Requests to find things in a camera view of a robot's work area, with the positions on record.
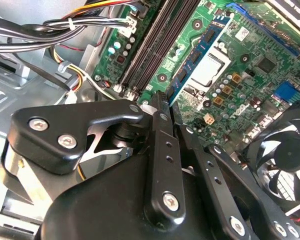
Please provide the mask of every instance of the screw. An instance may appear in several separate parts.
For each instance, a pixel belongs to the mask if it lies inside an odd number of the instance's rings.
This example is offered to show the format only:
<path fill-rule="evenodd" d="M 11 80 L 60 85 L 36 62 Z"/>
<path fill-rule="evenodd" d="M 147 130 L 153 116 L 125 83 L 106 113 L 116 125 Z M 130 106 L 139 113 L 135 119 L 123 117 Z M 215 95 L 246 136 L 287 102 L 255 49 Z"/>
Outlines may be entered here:
<path fill-rule="evenodd" d="M 171 193 L 163 195 L 163 203 L 170 211 L 176 212 L 179 209 L 179 202 Z"/>
<path fill-rule="evenodd" d="M 287 232 L 286 230 L 278 223 L 278 222 L 274 222 L 274 226 L 275 226 L 275 229 L 284 237 L 287 236 Z"/>
<path fill-rule="evenodd" d="M 132 111 L 134 111 L 135 113 L 139 112 L 139 109 L 135 105 L 133 105 L 133 104 L 130 105 L 130 109 Z"/>
<path fill-rule="evenodd" d="M 95 76 L 94 76 L 94 80 L 95 80 L 96 82 L 99 82 L 99 81 L 101 80 L 101 77 L 100 77 L 99 75 L 95 75 Z"/>
<path fill-rule="evenodd" d="M 187 126 L 185 129 L 186 129 L 187 132 L 190 133 L 190 134 L 193 134 L 193 133 L 194 133 L 194 131 L 193 131 L 189 126 Z"/>
<path fill-rule="evenodd" d="M 74 149 L 77 146 L 77 140 L 71 135 L 61 135 L 58 143 L 65 149 Z"/>
<path fill-rule="evenodd" d="M 220 150 L 217 146 L 214 146 L 214 150 L 215 150 L 218 154 L 221 154 L 221 150 Z"/>
<path fill-rule="evenodd" d="M 167 117 L 165 114 L 160 113 L 160 117 L 161 117 L 163 120 L 168 121 L 168 117 Z"/>
<path fill-rule="evenodd" d="M 19 167 L 20 169 L 23 169 L 23 168 L 25 167 L 25 163 L 24 163 L 24 161 L 23 161 L 22 159 L 20 159 L 20 160 L 18 161 L 18 167 Z"/>
<path fill-rule="evenodd" d="M 34 118 L 29 121 L 29 127 L 36 131 L 44 131 L 48 129 L 49 125 L 43 119 Z"/>
<path fill-rule="evenodd" d="M 291 226 L 289 223 L 287 223 L 287 226 L 288 226 L 288 230 L 290 231 L 290 233 L 292 233 L 297 239 L 300 238 L 299 233 L 293 226 Z"/>
<path fill-rule="evenodd" d="M 231 227 L 240 236 L 244 236 L 246 234 L 244 225 L 241 223 L 241 221 L 239 221 L 238 219 L 236 219 L 234 216 L 231 216 L 231 218 L 230 218 L 230 224 L 231 224 Z"/>

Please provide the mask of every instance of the computer fan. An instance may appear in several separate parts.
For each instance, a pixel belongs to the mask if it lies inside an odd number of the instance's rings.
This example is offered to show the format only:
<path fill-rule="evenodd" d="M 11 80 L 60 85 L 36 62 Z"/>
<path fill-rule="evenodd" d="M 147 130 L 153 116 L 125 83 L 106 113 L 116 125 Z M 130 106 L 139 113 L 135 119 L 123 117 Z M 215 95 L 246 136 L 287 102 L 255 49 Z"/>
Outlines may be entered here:
<path fill-rule="evenodd" d="M 300 204 L 300 102 L 270 124 L 246 149 L 249 167 L 284 212 Z M 300 210 L 294 213 L 300 219 Z"/>

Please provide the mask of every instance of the cable tie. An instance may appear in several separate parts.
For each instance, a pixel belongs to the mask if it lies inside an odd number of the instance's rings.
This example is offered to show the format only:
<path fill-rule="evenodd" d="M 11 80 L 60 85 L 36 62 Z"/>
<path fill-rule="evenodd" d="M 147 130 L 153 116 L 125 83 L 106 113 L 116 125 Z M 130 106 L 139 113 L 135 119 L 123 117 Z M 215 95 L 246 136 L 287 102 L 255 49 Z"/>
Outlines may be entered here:
<path fill-rule="evenodd" d="M 71 17 L 68 18 L 68 22 L 69 22 L 69 28 L 70 28 L 70 30 L 71 31 L 75 30 L 76 26 L 74 25 L 74 22 L 72 21 Z"/>
<path fill-rule="evenodd" d="M 59 73 L 65 73 L 67 68 L 71 65 L 72 63 L 69 61 L 62 61 L 60 62 L 59 66 L 58 66 L 58 72 Z"/>

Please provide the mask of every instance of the black plastic bracket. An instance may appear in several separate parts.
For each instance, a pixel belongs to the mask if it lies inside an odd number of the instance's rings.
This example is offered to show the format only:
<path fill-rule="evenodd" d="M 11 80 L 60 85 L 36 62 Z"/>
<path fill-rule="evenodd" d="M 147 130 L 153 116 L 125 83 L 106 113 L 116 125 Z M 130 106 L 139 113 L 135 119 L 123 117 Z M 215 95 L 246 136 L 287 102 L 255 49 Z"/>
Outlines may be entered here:
<path fill-rule="evenodd" d="M 218 167 L 216 159 L 204 152 L 193 130 L 181 125 L 176 128 L 181 146 L 182 167 L 192 167 L 200 188 L 201 199 L 211 219 L 217 239 L 257 240 L 244 221 Z"/>
<path fill-rule="evenodd" d="M 173 137 L 173 124 L 164 95 L 156 94 L 149 134 L 149 166 L 144 213 L 160 231 L 171 231 L 186 217 L 186 203 L 179 141 Z"/>
<path fill-rule="evenodd" d="M 128 100 L 25 108 L 12 115 L 7 138 L 16 153 L 51 173 L 62 175 L 76 169 L 86 152 L 87 134 L 96 132 L 93 143 L 97 145 L 108 127 L 136 124 L 142 118 L 143 111 Z M 33 119 L 44 120 L 48 128 L 32 129 L 29 122 Z M 62 135 L 72 136 L 75 147 L 61 146 L 58 138 Z"/>
<path fill-rule="evenodd" d="M 249 170 L 242 170 L 217 145 L 209 146 L 207 151 L 219 163 L 232 195 L 244 203 L 252 228 L 260 239 L 300 239 L 298 226 L 261 190 Z"/>

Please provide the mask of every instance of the black fan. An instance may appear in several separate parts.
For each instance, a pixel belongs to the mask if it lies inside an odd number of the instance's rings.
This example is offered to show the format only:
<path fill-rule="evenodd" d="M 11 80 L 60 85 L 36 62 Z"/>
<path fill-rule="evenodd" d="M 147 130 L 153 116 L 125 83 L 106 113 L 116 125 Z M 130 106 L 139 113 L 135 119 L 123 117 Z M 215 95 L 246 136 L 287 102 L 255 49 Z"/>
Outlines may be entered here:
<path fill-rule="evenodd" d="M 273 141 L 279 144 L 265 154 L 269 145 L 273 146 Z M 249 167 L 258 176 L 263 189 L 284 212 L 300 204 L 300 102 L 295 103 L 270 124 L 247 147 L 245 153 L 250 162 Z M 280 195 L 279 178 L 286 173 L 293 176 L 291 187 L 295 200 L 287 200 Z M 300 218 L 300 210 L 295 215 Z"/>

